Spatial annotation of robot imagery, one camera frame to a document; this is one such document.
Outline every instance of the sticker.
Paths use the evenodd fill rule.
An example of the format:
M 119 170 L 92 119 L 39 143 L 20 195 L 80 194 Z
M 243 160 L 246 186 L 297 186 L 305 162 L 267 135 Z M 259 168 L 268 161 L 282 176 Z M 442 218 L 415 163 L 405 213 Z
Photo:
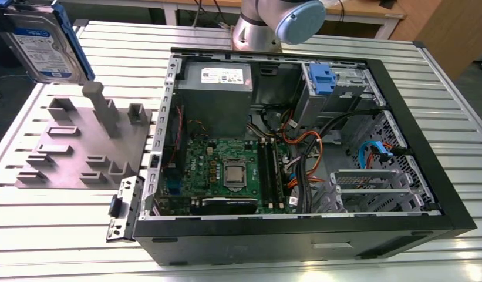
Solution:
M 297 126 L 298 126 L 297 121 L 294 121 L 293 119 L 290 119 L 290 120 L 287 121 L 287 124 L 291 125 L 293 128 L 297 128 Z
M 290 206 L 298 206 L 298 198 L 290 197 Z
M 51 33 L 42 29 L 16 28 L 12 36 L 20 44 L 35 69 L 52 78 L 71 77 L 71 70 L 59 51 L 55 50 Z
M 200 83 L 244 84 L 242 69 L 204 68 L 200 71 Z

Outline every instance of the green circuit board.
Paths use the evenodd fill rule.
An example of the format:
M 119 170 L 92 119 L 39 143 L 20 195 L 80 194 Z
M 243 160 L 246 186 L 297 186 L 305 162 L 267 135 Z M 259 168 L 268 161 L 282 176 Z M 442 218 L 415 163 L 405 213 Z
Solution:
M 278 144 L 281 157 L 287 154 L 286 145 Z M 224 185 L 224 165 L 238 162 L 246 168 L 246 185 Z M 290 213 L 287 201 L 271 207 L 263 205 L 263 191 L 258 167 L 258 141 L 190 140 L 187 143 L 186 169 L 179 197 L 166 205 L 170 214 L 187 215 L 187 201 L 198 197 L 251 198 L 258 200 L 256 214 Z

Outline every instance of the hard drive label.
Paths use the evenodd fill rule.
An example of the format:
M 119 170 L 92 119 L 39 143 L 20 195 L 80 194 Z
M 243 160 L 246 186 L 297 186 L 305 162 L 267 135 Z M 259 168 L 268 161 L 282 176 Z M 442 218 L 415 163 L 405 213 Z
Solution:
M 56 78 L 68 78 L 70 70 L 62 54 L 55 50 L 51 33 L 42 29 L 16 28 L 12 33 L 30 62 L 38 71 Z

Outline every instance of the wooden desk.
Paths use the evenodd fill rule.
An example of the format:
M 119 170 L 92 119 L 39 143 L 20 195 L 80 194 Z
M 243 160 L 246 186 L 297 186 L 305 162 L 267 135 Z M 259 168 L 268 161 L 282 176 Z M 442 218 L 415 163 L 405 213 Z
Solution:
M 175 4 L 194 4 L 194 0 L 160 0 L 162 2 L 175 3 Z M 242 0 L 218 0 L 218 5 L 220 7 L 240 7 Z M 214 6 L 215 2 L 212 0 L 202 0 L 202 4 L 207 6 Z M 406 17 L 406 12 L 399 6 L 398 3 L 394 4 L 391 10 L 382 8 L 379 6 L 378 0 L 343 0 L 345 14 L 349 16 L 370 16 L 373 18 L 398 18 L 403 19 Z M 337 4 L 333 7 L 327 8 L 327 13 L 333 15 L 341 15 L 342 6 Z
M 143 8 L 159 8 L 164 10 L 166 24 L 176 25 L 178 10 L 196 10 L 194 0 L 62 0 L 63 2 L 80 4 L 100 4 L 115 6 L 132 6 Z M 343 0 L 345 3 L 345 22 L 357 22 L 361 24 L 381 25 L 375 39 L 389 39 L 395 26 L 401 19 L 406 17 L 406 13 L 398 4 L 393 9 L 379 7 L 378 0 Z M 240 13 L 242 0 L 218 0 L 218 5 L 224 13 Z M 216 6 L 212 0 L 203 0 L 202 7 L 206 11 L 216 12 Z M 327 8 L 327 21 L 339 21 L 341 5 Z
M 407 18 L 393 40 L 421 41 L 457 79 L 482 53 L 482 0 L 398 0 Z

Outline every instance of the aluminum table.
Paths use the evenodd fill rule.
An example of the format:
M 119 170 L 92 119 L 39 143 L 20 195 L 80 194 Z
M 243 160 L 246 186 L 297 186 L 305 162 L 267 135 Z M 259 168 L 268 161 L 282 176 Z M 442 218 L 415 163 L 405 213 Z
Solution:
M 231 48 L 230 33 L 220 29 L 91 21 L 76 32 L 107 98 L 118 107 L 143 103 L 155 112 L 170 47 Z M 138 243 L 106 243 L 114 192 L 15 188 L 16 174 L 51 117 L 46 109 L 51 99 L 70 97 L 76 106 L 90 105 L 80 86 L 38 84 L 0 143 L 0 278 L 482 281 L 482 121 L 434 58 L 411 42 L 330 36 L 283 46 L 283 52 L 383 61 L 478 229 L 387 259 L 160 267 Z

